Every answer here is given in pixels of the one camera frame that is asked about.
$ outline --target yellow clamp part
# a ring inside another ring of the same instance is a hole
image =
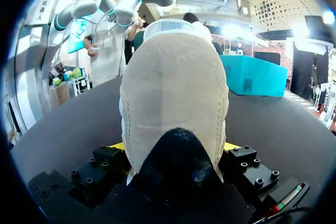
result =
[[[108,146],[108,147],[110,147],[110,148],[115,147],[115,148],[117,148],[117,149],[125,150],[125,148],[124,148],[124,144],[123,144],[123,143],[113,144],[113,145]],[[228,142],[225,142],[225,144],[224,144],[224,150],[225,150],[226,152],[227,152],[228,150],[232,150],[233,148],[240,148],[240,146],[238,146],[238,145],[234,145],[234,144],[230,144],[230,143],[228,143]]]

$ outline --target hand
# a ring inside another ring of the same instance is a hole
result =
[[[136,28],[143,27],[143,19],[141,17],[138,17],[137,20],[134,22],[134,26]]]
[[[96,57],[98,55],[97,51],[93,51],[92,48],[93,47],[98,47],[96,44],[92,44],[91,47],[88,49],[88,55],[91,57]]]

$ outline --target cyan box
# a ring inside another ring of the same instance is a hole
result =
[[[229,89],[242,95],[283,97],[287,68],[245,55],[220,55]]]

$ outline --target black table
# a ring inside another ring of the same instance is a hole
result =
[[[12,150],[24,182],[53,169],[66,177],[100,145],[121,142],[121,78],[69,100],[37,122]],[[336,139],[312,114],[285,98],[238,96],[230,92],[227,141],[250,145],[281,180],[295,177],[311,189],[301,202],[311,206],[331,175]]]

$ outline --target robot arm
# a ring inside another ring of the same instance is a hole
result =
[[[117,20],[120,27],[118,31],[123,32],[133,23],[134,14],[144,3],[156,3],[160,6],[172,5],[176,0],[78,0],[76,3],[66,7],[55,17],[57,30],[64,30],[74,18],[81,18],[95,13],[98,8],[107,15]]]

